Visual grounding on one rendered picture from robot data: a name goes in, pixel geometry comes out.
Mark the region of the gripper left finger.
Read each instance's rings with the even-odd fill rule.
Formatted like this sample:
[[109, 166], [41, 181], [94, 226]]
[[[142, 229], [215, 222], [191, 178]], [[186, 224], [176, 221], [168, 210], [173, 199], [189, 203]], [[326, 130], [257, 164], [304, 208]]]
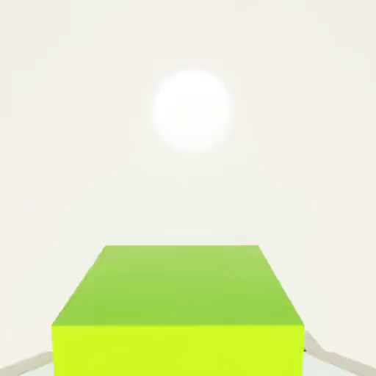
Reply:
[[21, 376], [52, 362], [52, 352], [42, 352], [0, 369], [0, 376]]

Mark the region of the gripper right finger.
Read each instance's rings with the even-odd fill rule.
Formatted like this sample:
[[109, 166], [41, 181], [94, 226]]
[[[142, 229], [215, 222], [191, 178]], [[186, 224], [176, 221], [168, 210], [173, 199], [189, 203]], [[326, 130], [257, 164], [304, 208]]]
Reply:
[[324, 350], [306, 331], [304, 376], [376, 376], [376, 368]]

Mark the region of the small lime green cube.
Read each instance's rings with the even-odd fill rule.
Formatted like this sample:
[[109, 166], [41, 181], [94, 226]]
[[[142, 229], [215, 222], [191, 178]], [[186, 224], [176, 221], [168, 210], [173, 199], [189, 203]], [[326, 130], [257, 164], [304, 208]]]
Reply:
[[51, 336], [54, 376], [303, 376], [303, 321], [255, 245], [107, 246]]

